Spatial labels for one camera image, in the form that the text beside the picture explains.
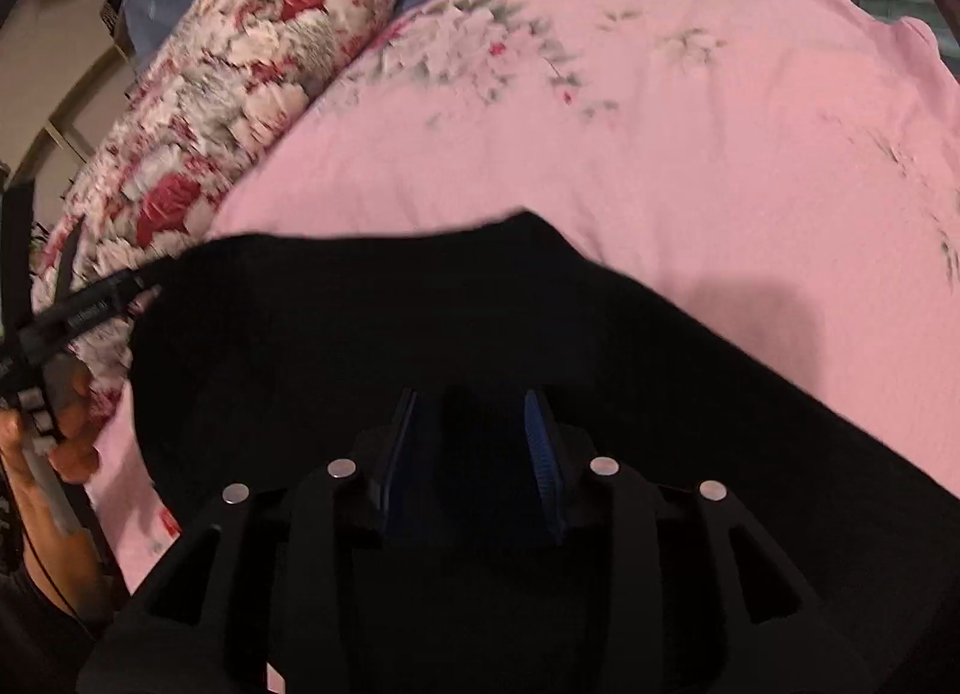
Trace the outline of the person's left hand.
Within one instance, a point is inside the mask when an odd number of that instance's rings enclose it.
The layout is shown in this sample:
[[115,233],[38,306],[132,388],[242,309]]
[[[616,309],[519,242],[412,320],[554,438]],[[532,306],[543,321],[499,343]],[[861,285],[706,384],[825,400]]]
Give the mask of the person's left hand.
[[[99,468],[96,440],[103,424],[94,421],[91,372],[75,356],[57,356],[44,370],[52,382],[53,419],[60,437],[53,440],[46,460],[64,483],[83,486]],[[28,421],[14,409],[2,411],[2,465],[21,517],[47,510],[44,492],[37,486],[25,458]]]

